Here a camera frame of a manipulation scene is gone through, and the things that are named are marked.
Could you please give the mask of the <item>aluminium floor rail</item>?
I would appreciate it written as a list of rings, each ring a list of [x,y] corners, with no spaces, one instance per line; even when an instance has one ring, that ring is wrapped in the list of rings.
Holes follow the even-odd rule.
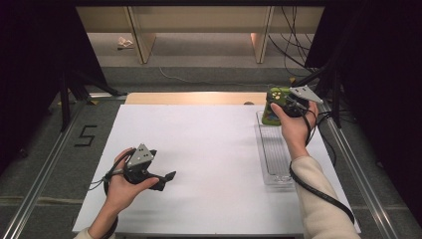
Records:
[[[359,189],[367,210],[376,224],[378,231],[383,239],[398,239],[398,234],[392,225],[392,221],[382,206],[380,198],[376,195],[374,187],[370,184],[369,178],[366,176],[363,167],[352,150],[349,142],[341,127],[338,127],[334,121],[333,109],[328,103],[323,103],[319,108],[325,112],[327,116],[326,122],[329,128],[330,136],[333,138],[335,145],[338,147],[336,159],[332,162],[334,166],[338,165],[338,159],[342,156],[343,161],[347,164],[351,178]]]
[[[85,102],[75,103],[74,109],[71,111],[71,118],[69,119],[67,125],[59,132],[54,145],[51,147],[48,156],[38,171],[37,177],[31,183],[31,187],[28,192],[19,201],[19,206],[9,221],[5,232],[0,236],[0,239],[19,239],[31,216],[31,213],[35,208],[35,205],[37,204],[39,196],[44,190],[46,183],[48,182],[67,141],[69,140],[74,124],[85,105]]]

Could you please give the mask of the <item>green snack packet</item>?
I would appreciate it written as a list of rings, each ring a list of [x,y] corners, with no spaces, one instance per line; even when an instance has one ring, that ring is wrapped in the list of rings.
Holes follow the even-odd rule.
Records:
[[[289,95],[287,88],[270,88],[266,94],[266,104],[262,114],[262,124],[264,125],[280,125],[280,120],[271,108],[271,103],[275,103],[279,107],[285,107],[287,103],[287,96]]]

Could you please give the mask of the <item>crumpled white paper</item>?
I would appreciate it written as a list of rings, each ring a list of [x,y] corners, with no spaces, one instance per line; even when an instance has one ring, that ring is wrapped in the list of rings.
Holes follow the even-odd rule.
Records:
[[[124,37],[119,37],[117,39],[117,48],[119,50],[132,49],[133,43],[130,40],[127,40]]]

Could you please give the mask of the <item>person's right hand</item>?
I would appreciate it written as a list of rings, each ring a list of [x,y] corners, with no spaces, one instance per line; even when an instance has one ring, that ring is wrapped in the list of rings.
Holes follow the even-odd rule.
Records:
[[[297,159],[302,156],[309,156],[306,146],[309,139],[309,129],[313,129],[317,122],[317,104],[310,102],[309,111],[305,119],[290,118],[284,110],[271,104],[271,108],[277,115],[282,126],[282,135],[287,143],[291,159]]]

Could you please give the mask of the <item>clear plastic tray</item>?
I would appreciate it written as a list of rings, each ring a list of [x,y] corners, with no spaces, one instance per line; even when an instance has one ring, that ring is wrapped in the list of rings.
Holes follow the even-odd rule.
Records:
[[[290,154],[279,125],[262,123],[262,112],[256,112],[256,138],[264,183],[272,187],[294,187],[290,175]]]

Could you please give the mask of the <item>black stand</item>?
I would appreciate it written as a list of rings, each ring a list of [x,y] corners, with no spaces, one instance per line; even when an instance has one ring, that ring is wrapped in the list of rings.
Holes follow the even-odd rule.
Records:
[[[315,79],[318,79],[316,94],[319,97],[324,98],[328,93],[331,94],[331,117],[333,118],[335,125],[338,128],[341,128],[339,120],[340,78],[335,67],[325,65],[305,78],[294,81],[292,86],[302,87]]]
[[[86,85],[94,85],[96,88],[109,93],[113,97],[126,96],[125,92],[120,92],[107,83],[101,82],[81,71],[63,72],[59,77],[61,109],[62,109],[62,128],[64,131],[71,123],[71,110],[69,93],[72,93],[78,101],[87,101],[90,94],[86,89]]]

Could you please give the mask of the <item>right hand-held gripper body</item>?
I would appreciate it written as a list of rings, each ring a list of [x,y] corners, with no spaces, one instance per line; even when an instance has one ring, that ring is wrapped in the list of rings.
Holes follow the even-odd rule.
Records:
[[[283,110],[289,117],[299,118],[309,110],[309,102],[322,104],[323,100],[308,86],[289,88]]]

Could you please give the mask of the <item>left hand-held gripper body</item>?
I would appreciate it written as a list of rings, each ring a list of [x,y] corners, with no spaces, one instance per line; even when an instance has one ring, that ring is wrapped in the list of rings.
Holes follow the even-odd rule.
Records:
[[[150,187],[151,190],[162,191],[165,187],[165,179],[162,176],[152,174],[148,171],[154,157],[150,150],[141,143],[134,153],[125,161],[123,176],[131,184],[139,184],[148,178],[156,177],[157,183]]]

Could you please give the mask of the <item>light wooden desk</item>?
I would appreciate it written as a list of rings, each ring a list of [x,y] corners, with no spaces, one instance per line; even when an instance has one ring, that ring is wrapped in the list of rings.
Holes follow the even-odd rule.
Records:
[[[264,62],[271,33],[313,34],[321,7],[79,7],[88,33],[129,33],[145,64],[158,33],[248,33],[256,62]]]

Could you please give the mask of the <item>white table sheet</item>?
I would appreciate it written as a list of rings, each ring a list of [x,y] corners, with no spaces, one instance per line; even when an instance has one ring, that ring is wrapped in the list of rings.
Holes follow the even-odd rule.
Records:
[[[149,170],[175,177],[145,190],[118,216],[130,236],[271,237],[303,233],[296,194],[265,184],[258,106],[123,105],[96,178],[124,149],[145,144],[157,155]]]

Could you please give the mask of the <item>person's left hand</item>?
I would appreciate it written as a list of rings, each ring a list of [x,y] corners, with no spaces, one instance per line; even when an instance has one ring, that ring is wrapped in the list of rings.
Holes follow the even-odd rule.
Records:
[[[120,211],[127,208],[140,192],[155,185],[158,181],[158,178],[151,177],[138,184],[131,184],[126,181],[122,174],[113,175],[110,178],[108,193],[105,200],[105,211],[118,214]]]

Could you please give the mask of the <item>black curtain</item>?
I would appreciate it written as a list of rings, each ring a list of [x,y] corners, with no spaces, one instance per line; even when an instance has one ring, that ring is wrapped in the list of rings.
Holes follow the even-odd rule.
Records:
[[[422,226],[422,0],[319,0],[324,11],[307,64],[337,62],[361,129],[399,195]]]
[[[0,0],[0,174],[26,146],[61,82],[105,81],[76,7]]]

